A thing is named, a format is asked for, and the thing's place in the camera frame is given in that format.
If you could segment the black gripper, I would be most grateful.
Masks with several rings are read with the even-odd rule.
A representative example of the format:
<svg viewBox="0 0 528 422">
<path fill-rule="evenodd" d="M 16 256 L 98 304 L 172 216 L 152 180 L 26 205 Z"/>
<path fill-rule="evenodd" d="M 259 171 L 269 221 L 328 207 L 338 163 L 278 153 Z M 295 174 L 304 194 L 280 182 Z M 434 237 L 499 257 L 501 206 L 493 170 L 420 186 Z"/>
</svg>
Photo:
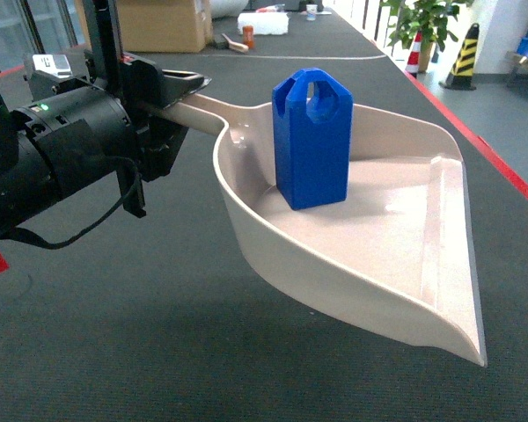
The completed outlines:
<svg viewBox="0 0 528 422">
<path fill-rule="evenodd" d="M 144 107 L 159 110 L 203 90 L 211 78 L 161 69 L 138 55 L 84 52 L 90 77 L 91 114 L 84 118 L 84 170 L 89 183 L 114 172 L 120 197 L 106 211 L 122 207 L 143 217 L 143 182 L 166 176 L 174 164 L 187 128 L 164 120 Z"/>
</svg>

